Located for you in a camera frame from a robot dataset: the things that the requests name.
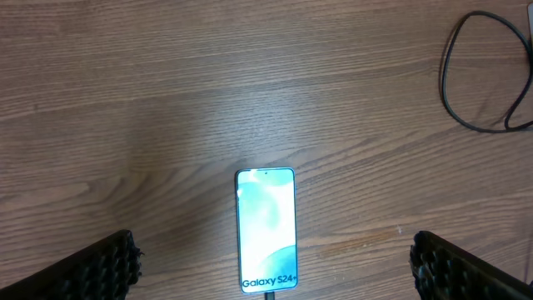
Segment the blue Galaxy smartphone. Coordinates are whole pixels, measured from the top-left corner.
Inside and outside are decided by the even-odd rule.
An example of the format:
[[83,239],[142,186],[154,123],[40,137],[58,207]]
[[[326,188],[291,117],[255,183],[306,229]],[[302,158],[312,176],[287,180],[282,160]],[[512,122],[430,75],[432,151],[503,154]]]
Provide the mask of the blue Galaxy smartphone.
[[296,173],[249,168],[235,176],[240,289],[274,300],[298,285]]

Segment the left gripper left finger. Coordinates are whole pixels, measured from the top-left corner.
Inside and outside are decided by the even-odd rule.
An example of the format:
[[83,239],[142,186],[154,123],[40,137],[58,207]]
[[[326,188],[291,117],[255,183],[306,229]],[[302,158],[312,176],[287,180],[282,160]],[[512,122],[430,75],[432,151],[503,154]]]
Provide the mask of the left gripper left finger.
[[124,300],[141,272],[132,232],[119,230],[1,289],[1,300]]

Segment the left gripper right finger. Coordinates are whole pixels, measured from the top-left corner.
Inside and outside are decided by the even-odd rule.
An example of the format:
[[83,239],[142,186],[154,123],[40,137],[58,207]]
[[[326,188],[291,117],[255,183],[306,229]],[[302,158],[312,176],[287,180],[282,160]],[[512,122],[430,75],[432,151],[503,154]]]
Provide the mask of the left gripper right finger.
[[532,300],[532,285],[435,235],[420,231],[410,249],[422,300]]

